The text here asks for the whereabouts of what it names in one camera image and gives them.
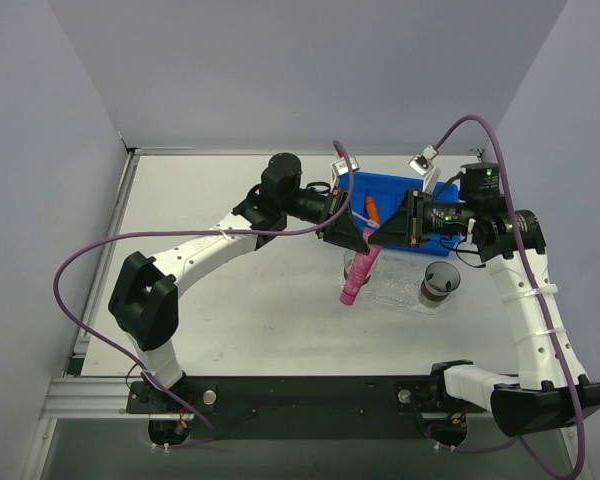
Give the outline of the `orange toothpaste tube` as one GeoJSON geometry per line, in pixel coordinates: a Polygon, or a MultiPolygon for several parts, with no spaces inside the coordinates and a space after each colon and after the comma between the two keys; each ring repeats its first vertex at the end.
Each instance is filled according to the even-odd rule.
{"type": "Polygon", "coordinates": [[[374,199],[371,196],[367,196],[365,198],[365,210],[368,216],[368,219],[379,225],[380,224],[380,216],[376,206],[374,199]]]}

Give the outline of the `pink toothpaste tube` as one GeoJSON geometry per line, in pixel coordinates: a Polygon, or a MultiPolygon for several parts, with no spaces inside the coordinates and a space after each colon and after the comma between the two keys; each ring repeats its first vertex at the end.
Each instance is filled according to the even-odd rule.
{"type": "Polygon", "coordinates": [[[366,277],[374,260],[378,258],[380,251],[382,250],[381,245],[371,244],[369,246],[370,251],[364,254],[364,257],[357,257],[354,260],[352,268],[350,270],[348,280],[345,281],[342,292],[340,294],[340,302],[345,306],[352,306],[363,287],[362,283],[366,277]]]}

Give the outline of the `clear textured acrylic stand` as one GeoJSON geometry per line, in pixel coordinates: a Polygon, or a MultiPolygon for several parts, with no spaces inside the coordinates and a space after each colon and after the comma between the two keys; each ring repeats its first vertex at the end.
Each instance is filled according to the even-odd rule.
{"type": "Polygon", "coordinates": [[[384,257],[374,278],[377,298],[389,305],[408,306],[418,303],[425,266],[402,257],[384,257]]]}

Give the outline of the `blue tinted cup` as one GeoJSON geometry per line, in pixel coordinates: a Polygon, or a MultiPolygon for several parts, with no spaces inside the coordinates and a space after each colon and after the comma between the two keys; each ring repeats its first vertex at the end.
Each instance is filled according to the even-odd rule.
{"type": "Polygon", "coordinates": [[[445,301],[461,284],[458,269],[445,261],[429,264],[420,284],[421,296],[426,302],[437,304],[445,301]]]}

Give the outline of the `clear cup brown band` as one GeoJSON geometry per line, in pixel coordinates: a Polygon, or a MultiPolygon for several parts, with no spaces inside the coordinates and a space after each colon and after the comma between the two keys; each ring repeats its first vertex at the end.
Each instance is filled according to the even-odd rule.
{"type": "MultiPolygon", "coordinates": [[[[344,281],[348,280],[350,270],[352,268],[354,260],[357,257],[364,257],[364,254],[361,254],[359,252],[355,252],[352,250],[346,250],[344,252],[344,255],[343,255],[343,279],[344,279],[344,281]]],[[[366,274],[366,277],[362,283],[363,286],[366,286],[370,282],[372,276],[374,275],[374,272],[376,271],[376,269],[378,267],[378,264],[379,264],[379,258],[376,258],[374,260],[373,264],[371,265],[369,271],[366,274]]]]}

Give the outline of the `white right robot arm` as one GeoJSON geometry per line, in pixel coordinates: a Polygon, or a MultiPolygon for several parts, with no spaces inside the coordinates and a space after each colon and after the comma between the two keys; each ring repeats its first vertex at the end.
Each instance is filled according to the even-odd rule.
{"type": "Polygon", "coordinates": [[[572,426],[576,406],[584,417],[600,409],[600,382],[589,380],[562,324],[539,221],[529,210],[508,211],[497,164],[464,165],[459,181],[456,203],[407,190],[369,241],[419,247],[440,235],[474,244],[504,305],[519,371],[508,377],[447,362],[441,387],[448,397],[490,411],[509,437],[572,426]]]}

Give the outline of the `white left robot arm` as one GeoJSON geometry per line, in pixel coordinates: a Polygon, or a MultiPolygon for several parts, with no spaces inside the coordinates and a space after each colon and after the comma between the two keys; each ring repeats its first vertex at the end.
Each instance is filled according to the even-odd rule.
{"type": "Polygon", "coordinates": [[[169,250],[151,256],[134,252],[124,260],[108,310],[131,341],[151,384],[149,398],[159,409],[173,411],[184,402],[185,372],[172,338],[179,325],[179,298],[195,283],[275,237],[289,235],[289,218],[310,223],[326,243],[368,252],[349,207],[358,164],[343,147],[336,154],[327,190],[303,185],[301,160],[278,153],[246,197],[213,227],[169,250]]]}

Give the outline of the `pink toothbrush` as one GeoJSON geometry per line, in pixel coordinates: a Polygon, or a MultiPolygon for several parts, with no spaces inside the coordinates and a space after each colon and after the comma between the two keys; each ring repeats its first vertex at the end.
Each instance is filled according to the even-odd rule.
{"type": "Polygon", "coordinates": [[[352,212],[352,215],[354,218],[360,220],[363,224],[365,224],[369,228],[377,228],[378,227],[378,224],[376,222],[374,222],[371,219],[365,218],[363,215],[358,214],[355,211],[352,212]]]}

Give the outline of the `clear textured oval tray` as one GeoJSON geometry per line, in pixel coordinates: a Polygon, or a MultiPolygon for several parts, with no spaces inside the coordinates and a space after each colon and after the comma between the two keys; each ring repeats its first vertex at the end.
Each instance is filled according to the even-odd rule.
{"type": "Polygon", "coordinates": [[[451,296],[433,301],[424,296],[421,283],[430,261],[409,256],[379,256],[367,282],[361,287],[356,303],[374,303],[392,310],[436,315],[453,304],[451,296]]]}

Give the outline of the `blue plastic divided bin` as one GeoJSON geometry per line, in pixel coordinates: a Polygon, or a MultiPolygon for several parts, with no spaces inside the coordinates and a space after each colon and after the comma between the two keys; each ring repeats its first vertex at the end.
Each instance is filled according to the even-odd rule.
{"type": "MultiPolygon", "coordinates": [[[[354,173],[354,183],[353,198],[350,202],[351,210],[368,218],[365,210],[365,198],[371,196],[376,203],[380,219],[386,221],[397,210],[405,191],[420,188],[423,181],[410,177],[356,171],[354,173]]],[[[356,218],[355,220],[361,230],[367,227],[360,220],[356,218]]],[[[447,247],[451,247],[459,240],[459,236],[432,234],[430,240],[421,247],[409,248],[389,245],[385,246],[385,249],[446,258],[450,254],[447,247]]]]}

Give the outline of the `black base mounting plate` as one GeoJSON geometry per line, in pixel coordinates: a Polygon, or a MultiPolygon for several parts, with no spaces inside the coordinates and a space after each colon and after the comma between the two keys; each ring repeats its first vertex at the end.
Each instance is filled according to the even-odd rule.
{"type": "Polygon", "coordinates": [[[478,407],[415,376],[184,377],[173,395],[146,380],[125,411],[149,418],[152,440],[406,440],[478,407]]]}

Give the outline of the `aluminium frame rail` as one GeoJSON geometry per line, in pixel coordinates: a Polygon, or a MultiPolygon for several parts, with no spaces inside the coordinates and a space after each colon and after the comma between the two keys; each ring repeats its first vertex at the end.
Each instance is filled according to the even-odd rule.
{"type": "Polygon", "coordinates": [[[40,419],[150,419],[126,411],[129,389],[121,377],[63,377],[49,384],[40,419]]]}

